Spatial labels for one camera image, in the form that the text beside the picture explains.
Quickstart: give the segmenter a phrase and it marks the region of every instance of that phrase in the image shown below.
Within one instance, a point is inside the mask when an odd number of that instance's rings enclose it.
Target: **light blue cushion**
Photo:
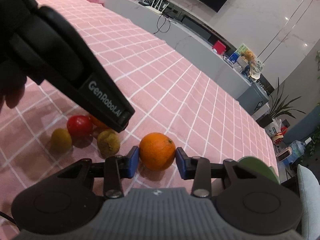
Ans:
[[[320,186],[312,171],[298,165],[298,183],[303,206],[301,233],[305,239],[320,236]]]

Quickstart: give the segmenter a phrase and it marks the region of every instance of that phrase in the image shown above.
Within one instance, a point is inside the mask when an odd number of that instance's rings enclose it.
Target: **metal screw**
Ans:
[[[116,189],[110,189],[105,194],[108,198],[118,198],[121,196],[121,192]]]
[[[207,197],[209,196],[209,191],[203,188],[199,188],[193,192],[193,195],[195,195],[196,197]]]

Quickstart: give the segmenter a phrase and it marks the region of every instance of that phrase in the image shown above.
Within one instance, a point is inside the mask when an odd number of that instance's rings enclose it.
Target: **power cord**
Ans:
[[[155,33],[153,33],[153,34],[157,34],[158,32],[167,33],[167,32],[170,30],[171,21],[169,20],[169,16],[167,15],[169,12],[162,13],[162,14],[159,16],[158,21],[157,21],[157,29],[158,29],[158,30],[157,30]],[[160,20],[161,16],[164,17],[164,23],[163,23],[163,24],[160,26],[160,28],[159,28],[159,27],[158,27],[158,24],[159,24],[159,20]],[[163,31],[161,31],[161,28],[164,26],[164,24],[166,23],[167,19],[168,19],[168,21],[169,21],[169,28],[168,28],[165,32],[163,32]]]
[[[13,219],[12,217],[8,216],[7,214],[5,214],[5,213],[3,213],[3,212],[1,212],[1,211],[0,211],[0,216],[3,217],[3,218],[5,218],[5,219],[7,219],[7,220],[9,220],[11,223],[17,225],[16,222],[14,221],[14,219]]]

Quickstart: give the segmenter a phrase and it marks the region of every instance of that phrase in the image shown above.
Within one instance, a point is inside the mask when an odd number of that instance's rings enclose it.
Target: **potted plant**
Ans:
[[[305,114],[305,112],[300,111],[298,109],[294,109],[293,106],[290,106],[290,104],[292,102],[294,102],[295,100],[298,100],[301,96],[297,97],[297,98],[294,98],[294,99],[290,100],[288,103],[286,103],[285,101],[288,99],[289,95],[287,95],[285,97],[285,99],[281,101],[282,95],[283,95],[283,91],[284,91],[284,83],[283,83],[282,92],[281,92],[280,95],[279,95],[279,91],[280,91],[280,84],[279,84],[279,78],[278,78],[278,87],[277,87],[276,99],[274,100],[273,96],[271,95],[272,107],[271,107],[271,109],[269,111],[269,114],[265,115],[258,122],[258,124],[262,128],[265,128],[267,125],[271,124],[274,119],[276,119],[277,117],[279,117],[281,115],[288,115],[288,116],[296,119],[295,116],[291,113],[291,111],[298,111],[300,113]]]

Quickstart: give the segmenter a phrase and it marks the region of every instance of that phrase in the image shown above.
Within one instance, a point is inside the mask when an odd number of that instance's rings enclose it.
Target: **water bottle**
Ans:
[[[299,157],[304,154],[304,150],[306,145],[311,142],[311,138],[309,137],[304,142],[301,141],[294,141],[292,142],[289,147],[292,149],[292,154],[289,155],[287,158],[283,160],[284,165],[289,165],[289,163],[294,163]]]

